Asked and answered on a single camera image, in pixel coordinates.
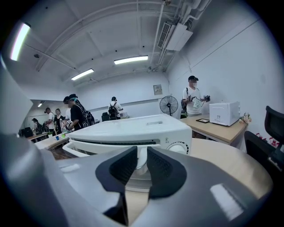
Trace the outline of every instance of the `wooden desk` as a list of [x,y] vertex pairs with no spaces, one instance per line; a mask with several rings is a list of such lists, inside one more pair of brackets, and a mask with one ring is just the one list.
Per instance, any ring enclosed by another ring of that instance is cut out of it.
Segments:
[[[248,154],[232,146],[210,140],[192,139],[192,157],[209,161],[245,185],[258,199],[272,189],[267,171]],[[126,191],[129,225],[148,203],[148,193]]]
[[246,124],[241,124],[238,121],[231,126],[196,121],[200,118],[209,119],[209,115],[187,117],[180,119],[180,121],[190,126],[194,132],[228,145],[230,145],[247,126]]
[[65,134],[65,138],[62,138],[61,135],[62,134],[58,134],[59,140],[56,140],[56,138],[55,138],[56,136],[53,136],[53,137],[48,138],[46,140],[42,140],[42,141],[35,143],[35,146],[40,150],[41,149],[51,150],[51,149],[57,147],[60,144],[68,143],[69,142],[69,135]]
[[40,138],[40,137],[43,137],[43,136],[47,136],[47,133],[42,133],[40,135],[35,135],[35,136],[32,136],[32,137],[28,137],[27,139],[28,140],[36,140],[37,138]]

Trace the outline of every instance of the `microwave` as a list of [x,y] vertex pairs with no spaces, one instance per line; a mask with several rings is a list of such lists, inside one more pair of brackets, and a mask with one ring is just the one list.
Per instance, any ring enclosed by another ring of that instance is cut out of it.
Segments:
[[240,103],[209,104],[209,120],[211,123],[231,126],[240,118]]

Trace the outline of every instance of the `desk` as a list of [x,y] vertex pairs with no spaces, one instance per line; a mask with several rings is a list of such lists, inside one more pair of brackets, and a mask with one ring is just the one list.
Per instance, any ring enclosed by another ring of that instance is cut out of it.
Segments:
[[[258,199],[269,192],[273,182],[267,171],[248,154],[210,140],[192,139],[190,156],[209,161],[245,185]],[[129,225],[148,203],[148,193],[126,191]]]
[[57,147],[60,144],[67,143],[69,141],[69,135],[66,133],[65,138],[61,137],[62,134],[58,134],[59,140],[56,140],[55,136],[39,141],[35,143],[35,146],[41,150],[41,149],[46,149],[46,150],[51,150],[55,147]]
[[37,138],[44,137],[44,136],[47,137],[47,133],[42,133],[40,135],[35,135],[35,136],[32,136],[32,137],[28,137],[27,139],[28,140],[34,140],[34,139],[36,140]]
[[230,145],[246,128],[246,124],[238,121],[229,126],[223,126],[213,123],[202,123],[196,120],[204,118],[209,119],[209,115],[199,115],[183,118],[180,121],[187,124],[194,132],[197,132],[207,138]]

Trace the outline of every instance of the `black fan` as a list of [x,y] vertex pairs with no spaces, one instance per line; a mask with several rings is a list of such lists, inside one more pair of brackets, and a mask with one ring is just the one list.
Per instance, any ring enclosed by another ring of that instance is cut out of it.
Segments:
[[165,96],[160,101],[160,109],[163,113],[172,116],[178,109],[178,101],[173,96]]

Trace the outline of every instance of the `ceiling light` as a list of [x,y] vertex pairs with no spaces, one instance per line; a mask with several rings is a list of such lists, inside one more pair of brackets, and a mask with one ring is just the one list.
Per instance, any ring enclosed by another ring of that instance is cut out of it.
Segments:
[[18,36],[15,40],[13,49],[12,49],[12,53],[11,53],[11,59],[12,60],[16,61],[18,59],[19,52],[21,50],[22,44],[24,42],[24,39],[25,39],[29,29],[30,29],[30,26],[26,25],[25,23],[22,25],[22,27],[21,27],[21,29],[18,33]]
[[126,62],[136,62],[136,61],[145,61],[145,60],[148,60],[148,56],[139,56],[139,57],[115,60],[114,63],[118,65]]
[[83,72],[83,73],[81,73],[81,74],[79,74],[79,75],[77,75],[77,76],[71,78],[71,80],[79,79],[80,77],[86,76],[86,75],[88,75],[89,73],[92,73],[92,72],[94,72],[94,70],[89,69],[89,70],[87,70],[87,71],[85,71],[85,72]]

